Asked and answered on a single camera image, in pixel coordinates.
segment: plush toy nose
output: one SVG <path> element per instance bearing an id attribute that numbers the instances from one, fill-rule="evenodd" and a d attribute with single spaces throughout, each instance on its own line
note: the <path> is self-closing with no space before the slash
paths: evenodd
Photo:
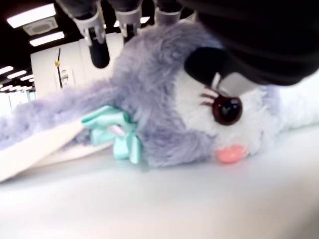
<path id="1" fill-rule="evenodd" d="M 245 157 L 245 147 L 233 145 L 216 152 L 217 159 L 222 163 L 236 163 Z"/>

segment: mint green ribbon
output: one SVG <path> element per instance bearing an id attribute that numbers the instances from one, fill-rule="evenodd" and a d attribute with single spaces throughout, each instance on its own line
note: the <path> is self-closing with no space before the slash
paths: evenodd
<path id="1" fill-rule="evenodd" d="M 136 136 L 137 125 L 131 122 L 129 115 L 112 106 L 104 106 L 87 115 L 82 124 L 90 130 L 91 143 L 94 146 L 114 140 L 113 154 L 117 160 L 130 159 L 133 164 L 141 161 L 142 143 Z M 125 135 L 117 135 L 108 127 L 118 125 Z"/>

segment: stuffed animal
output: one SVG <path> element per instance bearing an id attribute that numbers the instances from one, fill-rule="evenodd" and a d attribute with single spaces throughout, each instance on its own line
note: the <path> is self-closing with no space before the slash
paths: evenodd
<path id="1" fill-rule="evenodd" d="M 319 121 L 315 81 L 305 80 L 246 93 L 240 119 L 220 124 L 212 109 L 218 95 L 183 69 L 200 47 L 223 46 L 199 23 L 151 27 L 125 45 L 109 79 L 0 118 L 0 181 L 111 145 L 116 159 L 153 167 L 237 162 L 268 148 L 278 133 Z"/>

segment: table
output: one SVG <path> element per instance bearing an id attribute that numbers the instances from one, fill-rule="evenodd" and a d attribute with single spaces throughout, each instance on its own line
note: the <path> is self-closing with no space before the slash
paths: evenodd
<path id="1" fill-rule="evenodd" d="M 32 169 L 0 185 L 0 238 L 292 239 L 319 222 L 318 135 L 227 166 L 138 168 L 106 151 Z"/>

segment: ceiling light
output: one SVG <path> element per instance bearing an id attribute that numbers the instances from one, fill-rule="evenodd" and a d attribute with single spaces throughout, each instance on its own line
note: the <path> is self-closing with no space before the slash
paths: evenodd
<path id="1" fill-rule="evenodd" d="M 28 76 L 20 78 L 20 80 L 25 81 L 25 80 L 31 79 L 33 77 L 34 77 L 33 75 L 28 75 Z"/>
<path id="2" fill-rule="evenodd" d="M 0 89 L 0 91 L 6 91 L 6 90 L 8 90 L 8 89 L 10 89 L 10 88 L 12 88 L 13 86 L 11 85 L 11 86 L 5 86 L 5 87 L 2 87 L 1 89 Z"/>
<path id="3" fill-rule="evenodd" d="M 43 37 L 34 39 L 34 40 L 30 41 L 30 44 L 32 46 L 38 46 L 38 45 L 48 43 L 51 41 L 55 41 L 58 39 L 62 39 L 62 38 L 64 38 L 64 33 L 63 33 L 63 31 L 60 31 L 60 32 L 57 32 L 57 33 L 54 33 L 51 35 L 47 35 L 47 36 L 43 36 Z"/>
<path id="4" fill-rule="evenodd" d="M 23 86 L 23 87 L 21 87 L 20 89 L 18 89 L 18 91 L 19 90 L 24 90 L 24 91 L 27 91 L 27 90 L 30 90 L 30 89 L 32 89 L 33 87 L 32 86 Z"/>
<path id="5" fill-rule="evenodd" d="M 146 23 L 149 19 L 150 19 L 150 16 L 143 16 L 141 17 L 141 23 L 142 24 Z M 113 27 L 119 27 L 119 26 L 120 26 L 120 22 L 116 20 Z"/>
<path id="6" fill-rule="evenodd" d="M 1 69 L 0 69 L 0 75 L 6 73 L 6 72 L 8 72 L 8 71 L 12 71 L 12 70 L 13 70 L 13 67 L 12 67 L 12 66 L 6 66 L 6 67 L 4 67 L 4 68 L 1 68 Z"/>
<path id="7" fill-rule="evenodd" d="M 12 79 L 12 78 L 17 77 L 17 76 L 22 76 L 22 75 L 24 75 L 25 73 L 26 73 L 26 71 L 18 71 L 18 72 L 16 72 L 16 73 L 13 73 L 13 74 L 11 74 L 11 75 L 8 75 L 7 77 L 8 77 L 8 79 Z"/>
<path id="8" fill-rule="evenodd" d="M 9 90 L 10 91 L 15 91 L 15 90 L 18 90 L 20 88 L 21 88 L 21 86 L 15 86 L 15 87 L 11 87 Z"/>
<path id="9" fill-rule="evenodd" d="M 54 16 L 55 9 L 54 4 L 48 4 L 41 7 L 34 8 L 29 11 L 25 11 L 18 15 L 8 18 L 6 21 L 13 27 L 17 28 L 22 25 L 26 25 L 30 22 L 38 21 L 40 19 Z"/>
<path id="10" fill-rule="evenodd" d="M 143 23 L 146 23 L 149 19 L 150 19 L 149 16 L 143 16 L 143 17 L 141 18 L 141 23 L 142 23 L 142 24 L 143 24 Z"/>

